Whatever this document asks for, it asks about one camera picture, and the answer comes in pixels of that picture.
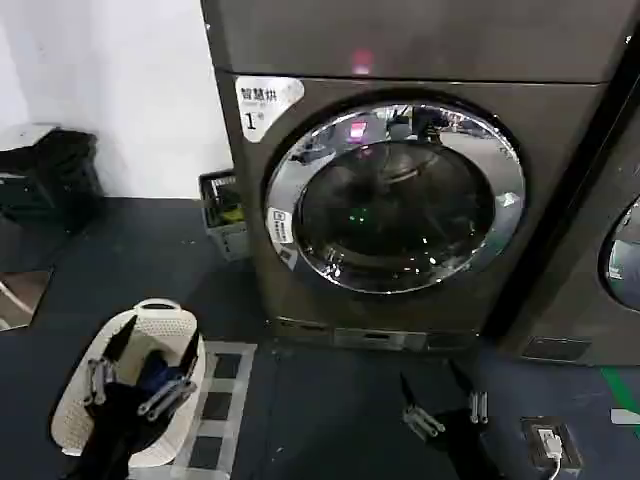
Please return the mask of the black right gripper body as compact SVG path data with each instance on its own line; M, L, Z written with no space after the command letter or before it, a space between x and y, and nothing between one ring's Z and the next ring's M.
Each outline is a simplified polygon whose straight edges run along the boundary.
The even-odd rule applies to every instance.
M471 421L471 410L460 408L436 414L445 430L430 437L427 444L449 457L459 479L505 479L506 475L488 453L483 434L488 425Z

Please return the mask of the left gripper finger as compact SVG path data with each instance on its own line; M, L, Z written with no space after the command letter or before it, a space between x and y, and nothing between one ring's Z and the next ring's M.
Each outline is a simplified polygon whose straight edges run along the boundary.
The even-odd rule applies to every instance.
M126 324L108 341L103 354L98 359L87 362L87 403L104 404L106 386L116 382L116 364L127 348L134 331L137 316L133 315Z
M137 415L146 419L170 418L196 390L191 375L198 360L199 334L194 333L179 363L170 366L161 350L149 353L138 377L136 387L143 391L146 400Z

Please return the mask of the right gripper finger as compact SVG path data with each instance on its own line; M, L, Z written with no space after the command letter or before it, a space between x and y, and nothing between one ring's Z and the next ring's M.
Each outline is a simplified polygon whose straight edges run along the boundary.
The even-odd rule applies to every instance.
M427 413L416 401L407 378L400 374L401 391L405 400L402 420L422 441L435 439L445 433L445 425Z
M469 420L475 425L487 425L489 423L488 392L476 389L471 377L455 360L450 360L449 366L457 385L467 396Z

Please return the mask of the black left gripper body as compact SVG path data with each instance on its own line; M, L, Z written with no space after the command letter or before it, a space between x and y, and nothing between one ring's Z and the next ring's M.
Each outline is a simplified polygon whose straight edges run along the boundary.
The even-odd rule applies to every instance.
M140 447L144 394L134 386L110 383L105 400L86 410L93 427L74 468L75 479L127 479L129 460Z

